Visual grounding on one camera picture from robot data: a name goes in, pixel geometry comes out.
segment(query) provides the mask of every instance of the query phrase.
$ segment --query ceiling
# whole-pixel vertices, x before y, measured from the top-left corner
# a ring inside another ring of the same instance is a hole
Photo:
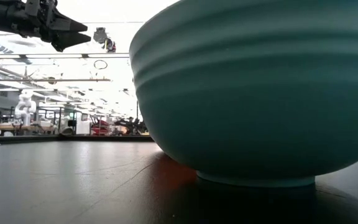
[[[139,28],[156,13],[178,0],[64,0],[58,10],[65,16],[88,26],[85,34],[93,36],[97,27],[105,27],[116,42],[117,53],[128,53],[131,40]],[[0,32],[0,45],[12,54],[58,54],[54,48],[36,38],[23,39],[19,35]],[[64,54],[105,53],[95,41],[70,47]],[[44,88],[79,88],[87,102],[103,99],[103,107],[119,114],[135,115],[136,97],[128,58],[55,58],[28,61],[0,59],[0,67],[31,78],[108,78],[111,82],[57,82],[54,85],[37,83]],[[63,92],[62,95],[76,94]]]

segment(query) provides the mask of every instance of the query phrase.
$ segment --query bowl foot ring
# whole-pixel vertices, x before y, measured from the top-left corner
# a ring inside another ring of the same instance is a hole
[[[302,187],[314,184],[314,177],[302,177],[293,179],[238,179],[233,177],[222,177],[218,175],[205,174],[197,171],[199,178],[221,184],[237,185],[244,187]]]

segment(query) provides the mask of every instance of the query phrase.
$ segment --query black table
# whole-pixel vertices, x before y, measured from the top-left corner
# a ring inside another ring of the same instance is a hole
[[[358,223],[358,163],[293,189],[200,180],[155,143],[0,146],[0,223]]]

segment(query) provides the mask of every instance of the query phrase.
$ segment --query teal bowl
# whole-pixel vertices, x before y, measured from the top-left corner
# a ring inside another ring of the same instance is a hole
[[[130,56],[152,137],[203,179],[294,187],[358,161],[358,1],[182,0]]]

